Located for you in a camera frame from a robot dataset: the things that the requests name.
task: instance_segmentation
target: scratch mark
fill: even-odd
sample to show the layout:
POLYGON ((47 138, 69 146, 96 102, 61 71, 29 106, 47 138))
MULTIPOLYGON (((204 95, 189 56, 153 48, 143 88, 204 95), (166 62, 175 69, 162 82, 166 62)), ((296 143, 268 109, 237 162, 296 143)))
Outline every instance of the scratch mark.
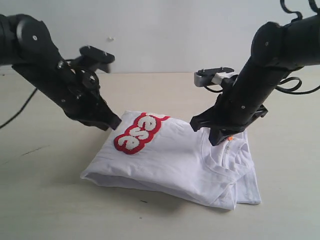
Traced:
POLYGON ((39 151, 40 149, 43 149, 43 148, 46 148, 46 147, 49 147, 49 146, 50 146, 50 145, 38 147, 38 148, 36 148, 36 149, 34 149, 34 150, 31 150, 31 151, 28 151, 28 152, 22 154, 20 157, 25 156, 25 155, 28 155, 28 154, 31 154, 31 153, 36 152, 36 151, 39 151))

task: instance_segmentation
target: black cable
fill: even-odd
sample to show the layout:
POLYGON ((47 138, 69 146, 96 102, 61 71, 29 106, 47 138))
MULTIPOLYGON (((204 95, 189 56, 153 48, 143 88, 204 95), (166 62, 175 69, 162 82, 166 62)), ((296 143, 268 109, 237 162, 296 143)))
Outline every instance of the black cable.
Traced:
POLYGON ((219 94, 219 93, 222 93, 222 89, 221 90, 213 90, 207 86, 204 86, 205 89, 207 89, 208 91, 212 92, 212 93, 215 93, 215 94, 219 94))
POLYGON ((36 94, 37 92, 37 88, 35 88, 33 90, 33 92, 31 93, 31 95, 28 97, 28 99, 25 101, 25 103, 22 105, 21 109, 15 114, 13 115, 8 121, 6 121, 4 124, 0 125, 0 129, 4 128, 5 126, 7 126, 9 123, 11 123, 16 117, 19 116, 19 114, 22 113, 22 111, 26 108, 26 106, 28 105, 28 103, 30 102, 30 100, 33 98, 33 96, 36 94))
POLYGON ((296 76, 292 76, 292 77, 289 77, 285 80, 282 80, 278 85, 286 84, 286 83, 294 81, 294 80, 298 80, 298 83, 296 86, 294 86, 292 88, 284 88, 284 87, 277 86, 277 87, 275 87, 275 89, 277 89, 278 91, 280 91, 282 93, 292 94, 292 95, 312 94, 320 89, 320 85, 319 85, 316 88, 309 90, 309 91, 298 91, 297 92, 296 90, 298 90, 302 86, 302 80, 296 76))

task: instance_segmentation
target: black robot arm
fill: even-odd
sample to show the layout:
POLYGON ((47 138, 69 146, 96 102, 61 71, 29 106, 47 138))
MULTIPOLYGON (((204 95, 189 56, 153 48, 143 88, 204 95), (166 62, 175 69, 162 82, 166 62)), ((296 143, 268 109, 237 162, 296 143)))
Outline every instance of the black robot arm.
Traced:
POLYGON ((213 146, 264 117, 268 111, 263 102, 290 73, 320 64, 320 15, 315 1, 309 3, 317 15, 305 19, 300 12, 289 11, 283 0, 280 3, 285 12, 295 13, 297 18, 284 26, 275 22, 263 25, 253 38, 251 57, 238 76, 217 77, 218 73, 229 73, 230 68, 203 69, 194 75, 198 87, 222 87, 215 105, 190 122, 195 131, 210 128, 213 146))
POLYGON ((0 14, 0 66, 12 68, 48 96, 72 120, 102 130, 116 129, 120 118, 100 96, 95 71, 109 71, 115 56, 92 46, 64 60, 48 28, 29 15, 0 14))

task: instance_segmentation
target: white t-shirt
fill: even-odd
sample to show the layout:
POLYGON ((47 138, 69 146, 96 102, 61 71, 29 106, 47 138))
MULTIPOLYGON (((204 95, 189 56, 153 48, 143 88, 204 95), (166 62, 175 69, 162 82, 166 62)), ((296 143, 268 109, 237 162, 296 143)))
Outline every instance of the white t-shirt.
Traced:
POLYGON ((208 128, 194 132, 179 119, 137 111, 121 119, 81 178, 230 210, 261 202, 246 131, 211 146, 208 128))

